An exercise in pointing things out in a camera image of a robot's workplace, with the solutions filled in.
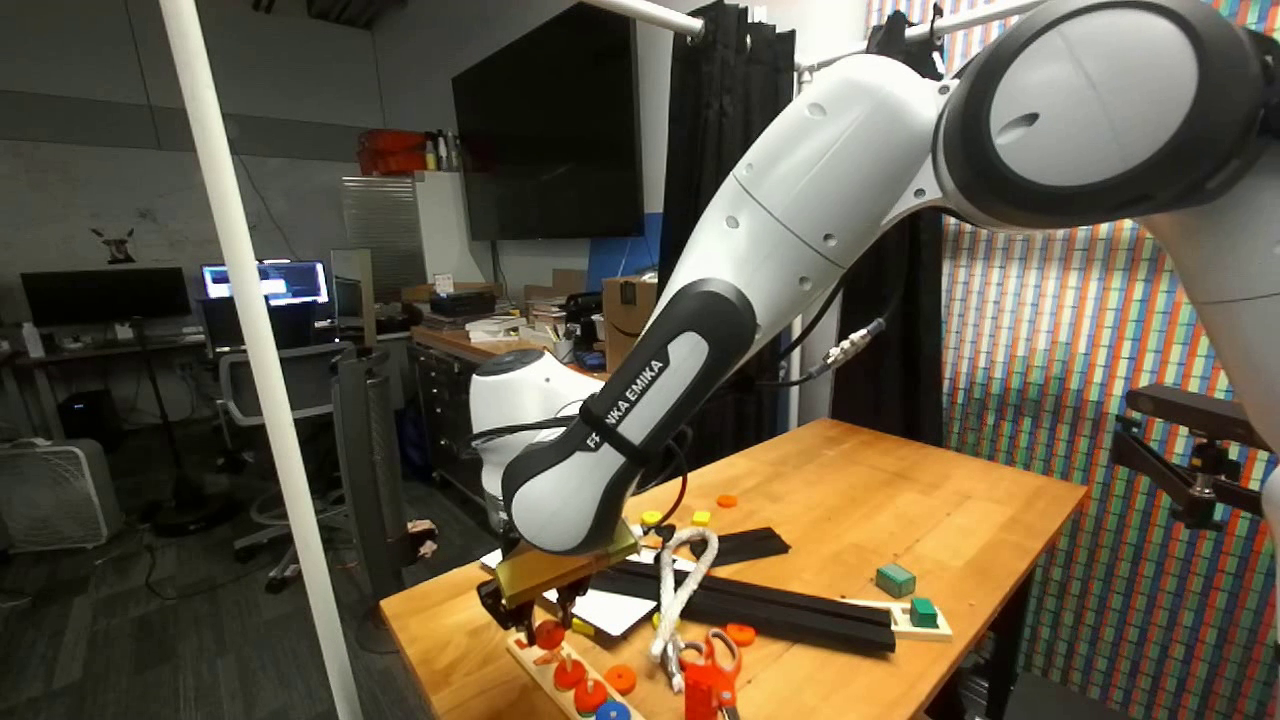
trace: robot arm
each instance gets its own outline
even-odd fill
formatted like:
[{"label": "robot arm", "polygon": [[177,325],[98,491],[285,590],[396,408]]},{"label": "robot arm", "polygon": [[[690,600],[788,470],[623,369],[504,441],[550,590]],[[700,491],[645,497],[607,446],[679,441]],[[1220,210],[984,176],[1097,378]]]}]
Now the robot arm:
[{"label": "robot arm", "polygon": [[565,429],[496,457],[504,519],[545,552],[607,542],[721,378],[921,206],[1027,229],[1157,216],[1280,446],[1280,253],[1262,231],[1280,229],[1280,157],[1258,136],[1271,56],[1199,0],[1062,0],[955,85],[884,56],[833,62],[721,184],[618,372]]}]

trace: monitor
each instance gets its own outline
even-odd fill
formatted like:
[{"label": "monitor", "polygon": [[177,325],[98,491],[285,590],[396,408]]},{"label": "monitor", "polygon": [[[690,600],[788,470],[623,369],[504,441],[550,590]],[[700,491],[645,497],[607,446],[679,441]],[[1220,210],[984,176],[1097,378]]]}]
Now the monitor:
[{"label": "monitor", "polygon": [[576,5],[453,77],[474,240],[634,234],[634,25]]},{"label": "monitor", "polygon": [[[328,305],[328,275],[321,258],[259,258],[257,269],[268,306]],[[204,263],[204,298],[232,298],[232,270]]]},{"label": "monitor", "polygon": [[178,269],[18,270],[33,325],[127,325],[193,315]]}]

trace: wooden table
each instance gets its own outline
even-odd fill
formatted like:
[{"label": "wooden table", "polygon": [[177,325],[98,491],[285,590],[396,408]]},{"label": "wooden table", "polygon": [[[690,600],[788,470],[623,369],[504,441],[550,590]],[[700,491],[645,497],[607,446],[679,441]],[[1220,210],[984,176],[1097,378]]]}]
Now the wooden table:
[{"label": "wooden table", "polygon": [[[634,497],[628,511],[666,507],[670,491],[662,484]],[[887,661],[784,641],[748,646],[745,717],[839,720],[921,717],[1083,501],[1078,484],[839,419],[805,423],[690,470],[676,519],[717,507],[724,491],[739,505],[717,511],[717,533],[773,524],[791,552],[730,562],[721,575],[833,600],[884,600],[877,567],[903,562],[915,570],[915,590],[948,615],[951,641],[903,635]],[[557,717],[557,703],[523,674],[504,631],[474,603],[478,581],[478,567],[455,567],[383,600],[404,661],[444,720]],[[607,651],[591,641],[576,641],[576,646],[595,667],[618,654],[639,665],[649,635],[652,624]],[[679,698],[656,680],[645,680],[628,698],[656,720],[679,717]]]}]

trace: office chair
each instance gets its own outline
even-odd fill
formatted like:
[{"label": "office chair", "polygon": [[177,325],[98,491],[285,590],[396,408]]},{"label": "office chair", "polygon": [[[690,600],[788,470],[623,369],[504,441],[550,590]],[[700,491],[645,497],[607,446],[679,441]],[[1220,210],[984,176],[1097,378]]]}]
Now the office chair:
[{"label": "office chair", "polygon": [[[285,383],[287,383],[287,400],[293,400],[293,419],[304,423],[298,436],[304,436],[304,465],[308,465],[308,479],[310,479],[310,491],[324,489],[324,479],[333,479],[321,465],[321,446],[333,446],[333,423],[321,429],[321,419],[333,419],[333,372],[334,372],[334,361],[338,361],[338,343],[310,343],[310,348],[285,348],[281,350],[281,369],[285,369]],[[274,491],[272,484],[272,470],[268,470],[268,430],[264,430],[264,411],[259,411],[259,400],[257,400],[257,389],[250,389],[250,369],[247,369],[247,357],[242,348],[239,350],[224,350],[216,361],[216,389],[220,389],[220,411],[232,429],[239,430],[250,430],[257,444],[250,444],[250,465],[257,465],[257,501],[250,501],[250,519],[264,524],[259,533],[247,533],[232,542],[236,558],[247,558],[257,556],[259,547],[272,547],[281,541],[293,541],[287,533],[287,519],[285,519],[285,507],[281,511],[268,511],[259,507],[259,501],[268,501]],[[338,528],[338,484],[333,489],[328,501],[317,501],[317,515],[321,515],[321,528]],[[268,567],[268,581],[264,587],[268,590],[281,590],[294,581],[298,562],[294,562],[294,552],[287,547],[272,567]]]}]

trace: green object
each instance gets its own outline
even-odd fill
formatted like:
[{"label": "green object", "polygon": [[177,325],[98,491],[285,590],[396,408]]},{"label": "green object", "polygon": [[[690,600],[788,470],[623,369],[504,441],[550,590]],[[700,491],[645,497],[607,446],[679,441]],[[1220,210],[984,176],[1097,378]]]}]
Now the green object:
[{"label": "green object", "polygon": [[934,603],[927,594],[910,594],[910,624],[934,627]]},{"label": "green object", "polygon": [[877,567],[877,587],[884,587],[887,594],[910,594],[915,590],[915,575],[899,562],[878,562]]}]

